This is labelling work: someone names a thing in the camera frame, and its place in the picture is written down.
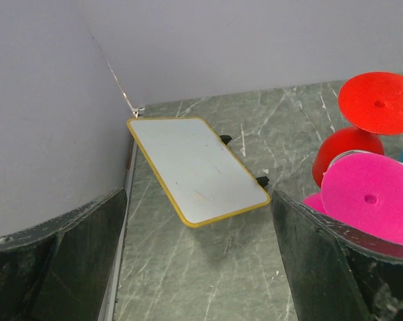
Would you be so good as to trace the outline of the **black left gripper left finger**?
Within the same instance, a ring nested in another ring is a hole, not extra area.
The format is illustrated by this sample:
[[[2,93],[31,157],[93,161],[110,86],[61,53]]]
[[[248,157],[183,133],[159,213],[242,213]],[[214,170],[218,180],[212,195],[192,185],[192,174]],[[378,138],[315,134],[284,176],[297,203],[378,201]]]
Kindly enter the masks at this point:
[[[0,320],[97,320],[126,206],[114,189],[0,237]]]

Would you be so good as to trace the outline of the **red wine glass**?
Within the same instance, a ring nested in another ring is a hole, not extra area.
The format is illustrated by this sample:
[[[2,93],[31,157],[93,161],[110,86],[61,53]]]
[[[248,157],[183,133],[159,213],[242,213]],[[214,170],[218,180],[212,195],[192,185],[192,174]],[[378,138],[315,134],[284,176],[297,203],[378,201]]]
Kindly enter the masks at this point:
[[[351,125],[321,144],[311,170],[319,187],[337,155],[357,149],[384,154],[380,136],[403,134],[403,76],[391,72],[355,76],[342,86],[338,107]]]

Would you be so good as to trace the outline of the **magenta wine glass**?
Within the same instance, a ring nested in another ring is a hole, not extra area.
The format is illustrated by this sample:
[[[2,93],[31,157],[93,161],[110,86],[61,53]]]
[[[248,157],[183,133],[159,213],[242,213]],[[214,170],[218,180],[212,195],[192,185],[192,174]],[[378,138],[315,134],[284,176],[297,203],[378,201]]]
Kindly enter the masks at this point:
[[[328,175],[303,203],[350,227],[403,245],[403,180]]]

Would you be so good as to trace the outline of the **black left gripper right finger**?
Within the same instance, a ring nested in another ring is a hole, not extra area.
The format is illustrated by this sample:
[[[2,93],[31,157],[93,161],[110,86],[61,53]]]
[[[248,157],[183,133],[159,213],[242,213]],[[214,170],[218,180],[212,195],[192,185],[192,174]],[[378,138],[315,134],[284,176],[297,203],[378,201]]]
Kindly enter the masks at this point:
[[[281,191],[271,201],[299,320],[403,320],[403,245],[368,235]]]

